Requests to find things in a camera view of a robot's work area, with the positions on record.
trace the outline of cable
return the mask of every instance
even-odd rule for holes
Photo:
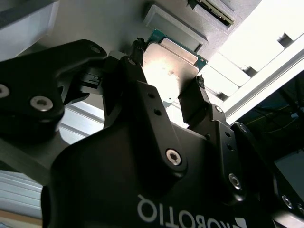
[[[281,125],[279,125],[276,121],[274,121],[272,118],[270,118],[270,117],[267,116],[266,114],[264,114],[264,113],[262,113],[262,112],[260,112],[260,111],[258,111],[258,110],[256,110],[256,109],[253,109],[253,111],[255,111],[256,113],[259,113],[259,114],[262,115],[262,116],[264,116],[266,119],[270,120],[271,122],[273,122],[275,125],[277,125],[279,128],[281,128],[281,129],[283,130],[283,128],[282,128]]]
[[[261,132],[261,134],[268,134],[268,133],[273,133],[273,132],[278,132],[286,127],[288,127],[289,125],[291,125],[293,122],[295,122],[297,119],[294,119],[293,121],[291,121],[290,123],[286,124],[284,127],[281,127],[280,129],[276,129],[270,132]]]
[[[287,107],[289,107],[289,105],[286,105],[286,106],[280,108],[279,111],[282,110],[282,109],[285,109],[285,108],[287,108]],[[249,124],[252,124],[252,123],[254,123],[255,121],[258,121],[258,120],[260,120],[260,119],[262,119],[262,118],[263,118],[263,117],[259,117],[259,118],[255,119],[255,120],[250,121],[249,123],[245,123],[245,125],[247,126],[247,125],[249,125]]]
[[[282,111],[282,109],[271,109],[271,108],[264,108],[264,107],[255,107],[255,109],[259,110],[259,111],[265,111],[265,112],[269,112],[269,114],[272,113],[277,113],[277,114],[282,114],[282,115],[290,115],[289,112],[287,111]]]

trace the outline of gray metal surface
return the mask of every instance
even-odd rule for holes
[[[261,0],[223,0],[243,20]],[[209,59],[228,35],[194,12],[187,0],[156,0],[159,6],[206,37],[208,45],[202,57]],[[61,0],[54,30],[39,43],[53,47],[78,39],[96,42],[107,53],[125,51],[137,38],[147,39],[152,28],[143,20],[150,8],[149,0]]]
[[[168,38],[165,38],[161,41],[161,45],[165,48],[171,50],[176,55],[182,57],[183,59],[187,60],[188,62],[195,64],[195,62],[198,60],[198,57],[191,54],[190,52],[186,51],[185,49],[181,48],[177,44],[175,44],[173,41],[169,40]]]
[[[61,138],[68,144],[73,144],[103,129],[103,123],[102,110],[84,102],[70,105],[66,108],[65,117],[59,128]],[[23,173],[0,170],[0,210],[41,219],[41,189],[39,183]]]
[[[52,0],[0,3],[0,61],[16,57],[53,27],[58,2]]]
[[[172,103],[199,70],[185,59],[157,43],[150,43],[143,55],[142,70],[147,82],[165,102]]]
[[[0,161],[45,185],[53,161],[67,146],[59,133],[50,141],[33,145],[0,138]]]

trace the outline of white panel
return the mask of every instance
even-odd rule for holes
[[[189,125],[184,123],[184,120],[182,118],[181,114],[181,106],[178,100],[174,101],[172,105],[170,105],[167,109],[167,114],[173,123],[177,124],[178,126],[182,128],[187,128]]]
[[[208,65],[238,86],[242,86],[250,79],[247,74],[220,53],[216,53]]]
[[[260,72],[258,72],[252,79],[250,79],[245,85],[239,88],[233,96],[229,97],[222,106],[223,111],[226,113],[228,110],[231,115],[229,115],[229,120],[227,122],[229,124],[236,121],[243,114],[252,109],[259,102],[264,100],[267,96],[273,93],[275,90],[280,88],[283,84],[285,84],[288,80],[293,78],[295,75],[300,73],[304,67],[304,61],[300,61],[298,63],[293,63],[293,66],[290,66],[290,69],[284,72],[279,72],[275,74],[275,72],[288,61],[290,61],[295,55],[301,52],[304,49],[304,35],[302,35],[299,39],[297,39],[294,43],[292,43],[288,48],[286,48],[277,58],[271,61],[266,67],[264,67]],[[271,83],[271,86],[268,86],[259,91],[254,97],[250,99],[243,107],[235,110],[234,105],[240,102],[245,96],[247,96],[251,91],[257,88],[259,85],[263,85],[263,83],[269,77],[279,77],[276,78],[274,82]]]
[[[203,75],[205,80],[205,86],[215,92],[222,92],[227,96],[233,95],[238,86],[229,81],[215,69],[211,68],[210,66],[206,65],[199,74]]]
[[[219,99],[217,96],[213,95],[208,89],[206,89],[206,93],[208,95],[209,101],[213,105],[217,105],[222,107],[223,101]]]
[[[239,67],[261,70],[283,50],[280,36],[295,40],[304,32],[303,8],[301,0],[263,0],[219,52]]]

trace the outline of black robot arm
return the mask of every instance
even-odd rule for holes
[[[144,47],[116,59],[79,40],[0,63],[0,159],[44,186],[43,227],[304,227],[299,196],[201,76],[179,95],[189,128],[170,122]],[[90,93],[104,98],[104,129],[67,145],[64,106]]]

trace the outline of silver screw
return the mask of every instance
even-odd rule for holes
[[[10,90],[4,85],[0,84],[0,98],[4,98],[10,95]]]
[[[91,50],[98,53],[98,54],[100,53],[100,50],[96,47],[91,47]]]
[[[248,132],[247,129],[246,129],[243,125],[240,124],[239,127],[240,127],[240,129],[242,129],[242,131],[244,131],[244,132],[246,132],[246,133]]]
[[[228,177],[229,177],[230,183],[233,185],[233,187],[235,189],[240,190],[242,188],[241,182],[236,177],[236,175],[234,175],[233,173],[230,173]]]
[[[298,204],[298,209],[304,215],[304,209],[301,204]]]
[[[218,106],[215,106],[215,109],[216,109],[219,113],[222,113],[222,112],[223,112],[223,110],[221,110],[221,108],[218,107]]]
[[[129,59],[129,63],[131,63],[132,65],[136,65],[136,63],[134,63],[134,61],[131,59]]]
[[[175,150],[172,150],[172,149],[167,150],[166,155],[167,155],[168,160],[173,165],[179,165],[181,163],[181,156]]]
[[[46,112],[53,107],[53,102],[45,96],[35,96],[31,99],[30,105],[41,112]]]
[[[283,195],[283,196],[282,196],[282,200],[283,200],[283,202],[286,204],[286,206],[287,206],[288,208],[290,208],[290,209],[293,208],[293,205],[292,205],[292,203],[290,202],[290,200],[287,198],[287,196]]]

